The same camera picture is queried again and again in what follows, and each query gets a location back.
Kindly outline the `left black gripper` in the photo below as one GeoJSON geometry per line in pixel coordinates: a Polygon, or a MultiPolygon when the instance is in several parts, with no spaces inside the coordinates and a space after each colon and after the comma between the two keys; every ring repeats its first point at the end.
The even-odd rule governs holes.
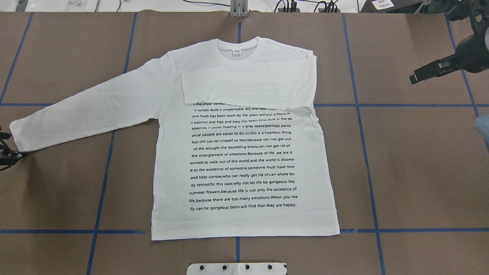
{"type": "Polygon", "coordinates": [[[11,152],[1,151],[0,153],[0,165],[2,167],[11,167],[16,163],[16,158],[26,158],[29,155],[28,152],[11,152]]]}

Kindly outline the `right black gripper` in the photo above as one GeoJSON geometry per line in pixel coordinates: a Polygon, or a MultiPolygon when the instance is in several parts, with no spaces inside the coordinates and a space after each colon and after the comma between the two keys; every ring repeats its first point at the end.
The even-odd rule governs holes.
{"type": "Polygon", "coordinates": [[[432,61],[414,71],[409,76],[411,84],[433,77],[441,77],[456,70],[466,70],[470,73],[480,73],[489,68],[489,53],[484,35],[471,35],[462,40],[452,56],[448,70],[440,67],[440,60],[432,61]]]}

